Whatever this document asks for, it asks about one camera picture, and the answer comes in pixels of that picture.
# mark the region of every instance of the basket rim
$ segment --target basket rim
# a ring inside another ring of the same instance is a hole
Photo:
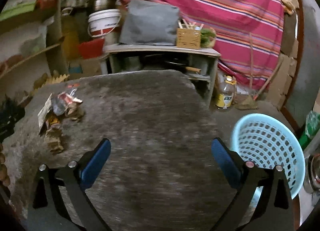
[[[273,118],[273,117],[271,117],[269,115],[262,114],[262,113],[252,113],[252,114],[245,115],[242,118],[240,118],[237,121],[237,123],[235,124],[235,126],[233,127],[233,131],[232,131],[232,134],[231,134],[230,149],[232,151],[236,152],[237,154],[240,154],[239,145],[237,145],[237,146],[235,145],[235,140],[238,143],[237,136],[239,135],[240,127],[242,126],[243,122],[246,121],[248,118],[256,117],[256,116],[268,118],[268,120],[270,120],[272,122],[275,122],[276,124],[281,125],[285,130],[288,131],[288,135],[290,135],[290,137],[292,137],[293,140],[296,140],[296,144],[297,145],[294,147],[294,149],[295,149],[294,153],[297,155],[298,158],[301,159],[301,162],[302,162],[301,172],[303,172],[303,176],[301,177],[301,179],[298,182],[298,185],[297,185],[298,188],[295,190],[294,193],[291,194],[292,199],[294,199],[295,196],[299,193],[299,191],[300,191],[300,189],[301,189],[301,187],[303,185],[304,178],[305,178],[305,172],[306,172],[305,159],[304,159],[303,151],[301,149],[301,146],[300,146],[297,138],[290,131],[290,129],[288,127],[286,127],[283,123],[281,123],[279,120],[277,120],[277,119],[275,119],[275,118]]]

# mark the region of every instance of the stainless steel pot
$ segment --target stainless steel pot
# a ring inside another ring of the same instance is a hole
[[[91,13],[115,9],[116,8],[116,0],[89,0],[88,7]]]

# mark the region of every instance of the laundry basket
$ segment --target laundry basket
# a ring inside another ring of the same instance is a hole
[[[260,168],[281,165],[291,197],[298,194],[305,175],[303,152],[293,133],[278,120],[258,113],[244,116],[233,128],[231,150]],[[259,198],[261,191],[262,187],[257,188],[254,198]]]

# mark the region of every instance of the gray fabric cover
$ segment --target gray fabric cover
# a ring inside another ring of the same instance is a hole
[[[120,35],[120,43],[134,45],[175,46],[178,7],[132,0]]]
[[[52,155],[38,135],[37,114],[49,95],[79,83],[86,115],[62,121],[65,151]],[[12,204],[27,216],[39,165],[66,165],[111,141],[111,155],[86,193],[113,231],[210,230],[233,199],[211,155],[216,124],[189,79],[177,71],[141,71],[83,78],[41,88],[4,140]],[[76,213],[61,189],[71,218]]]

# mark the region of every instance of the striped fabric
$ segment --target striped fabric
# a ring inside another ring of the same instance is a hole
[[[217,31],[214,49],[221,53],[220,68],[248,84],[252,33],[254,76],[258,89],[278,62],[283,32],[281,0],[150,0],[179,7],[190,22],[204,23]]]

